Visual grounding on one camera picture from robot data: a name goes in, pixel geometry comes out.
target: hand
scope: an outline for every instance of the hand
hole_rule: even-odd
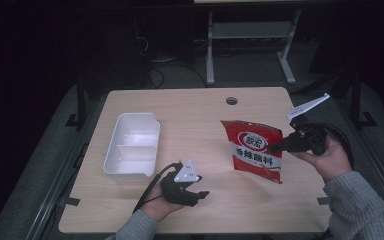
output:
[[[156,184],[154,188],[152,188],[151,192],[145,198],[145,201],[153,200],[145,203],[141,209],[146,214],[148,214],[153,219],[158,222],[162,221],[165,217],[167,217],[170,213],[175,212],[181,208],[183,205],[173,204],[167,202],[163,196],[161,196],[161,186],[160,183]]]
[[[326,151],[320,156],[308,152],[291,154],[313,165],[326,182],[352,171],[342,145],[329,136],[326,137]]]

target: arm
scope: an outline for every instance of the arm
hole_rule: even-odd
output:
[[[353,172],[339,142],[326,138],[321,156],[291,153],[313,165],[326,181],[333,214],[330,230],[335,239],[384,239],[384,201],[366,180]]]
[[[332,201],[330,230],[337,239],[384,239],[384,201],[357,172],[326,184]]]
[[[136,211],[126,224],[117,231],[116,239],[152,239],[157,231],[158,222],[164,220],[170,213],[183,208],[182,205],[167,202],[164,197],[161,196],[160,184],[155,185],[146,200],[150,201]]]

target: two-compartment food container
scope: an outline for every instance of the two-compartment food container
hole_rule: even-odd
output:
[[[154,176],[160,124],[153,113],[124,113],[117,119],[104,163],[117,182],[150,182]]]

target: red snack bag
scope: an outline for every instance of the red snack bag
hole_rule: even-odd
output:
[[[267,145],[283,141],[282,130],[244,121],[221,121],[226,129],[235,170],[247,171],[276,183],[280,181],[282,152],[270,153]]]

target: gray sleeve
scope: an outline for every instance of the gray sleeve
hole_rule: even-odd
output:
[[[325,191],[333,208],[329,228],[335,239],[384,239],[384,201],[359,173],[334,178]]]
[[[154,237],[158,222],[142,210],[137,210],[116,233],[117,240],[148,240]]]

